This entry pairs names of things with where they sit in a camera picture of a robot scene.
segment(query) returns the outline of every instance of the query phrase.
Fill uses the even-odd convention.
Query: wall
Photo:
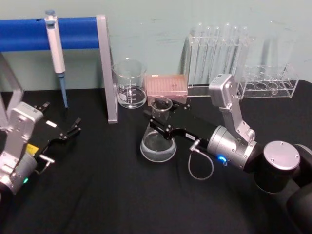
[[[312,81],[310,0],[1,0],[0,19],[42,18],[51,8],[59,17],[106,14],[114,61],[139,59],[150,74],[178,71],[185,38],[196,22],[243,24],[257,37],[264,36],[268,25],[273,25],[276,31],[296,38],[289,59],[301,79]],[[59,88],[49,52],[5,56],[26,90]],[[280,56],[288,60],[287,53]],[[102,86],[98,51],[66,51],[65,64],[68,89]]]

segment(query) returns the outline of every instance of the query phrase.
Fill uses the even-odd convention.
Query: small beaker
[[[112,66],[117,82],[118,102],[129,109],[138,108],[146,102],[143,80],[145,66],[137,60],[126,59]]]
[[[153,116],[165,123],[169,117],[169,110],[172,107],[172,101],[165,97],[155,97],[151,101]],[[152,162],[165,162],[171,159],[176,153],[176,141],[174,138],[166,140],[154,128],[148,125],[140,150],[145,158]]]

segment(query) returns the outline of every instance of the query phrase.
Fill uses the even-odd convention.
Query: blue foam bar
[[[63,49],[97,49],[95,17],[59,18]],[[50,50],[44,19],[0,20],[0,52]]]

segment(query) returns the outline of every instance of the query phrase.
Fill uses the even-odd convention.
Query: black tablecloth
[[[103,90],[68,90],[63,110],[60,91],[26,92],[29,104],[51,102],[54,122],[82,118],[82,132],[66,147],[53,147],[56,159],[41,176],[32,176],[14,199],[1,227],[10,233],[106,234],[293,234],[285,200],[294,184],[267,195],[253,176],[215,162],[211,179],[196,181],[188,173],[190,142],[177,139],[175,157],[148,162],[139,144],[148,120],[144,107],[119,107],[119,123],[108,124]],[[256,140],[284,140],[312,147],[312,84],[300,81],[293,98],[244,99],[245,121]],[[210,98],[191,99],[194,113],[223,124]]]

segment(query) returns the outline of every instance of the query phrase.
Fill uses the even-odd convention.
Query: test tube rack
[[[188,38],[184,74],[188,77],[188,96],[209,96],[209,83],[220,73],[241,77],[248,48],[254,39],[247,27],[206,27],[198,24]]]
[[[280,67],[246,67],[238,86],[238,95],[243,98],[291,98],[299,76],[290,64]]]

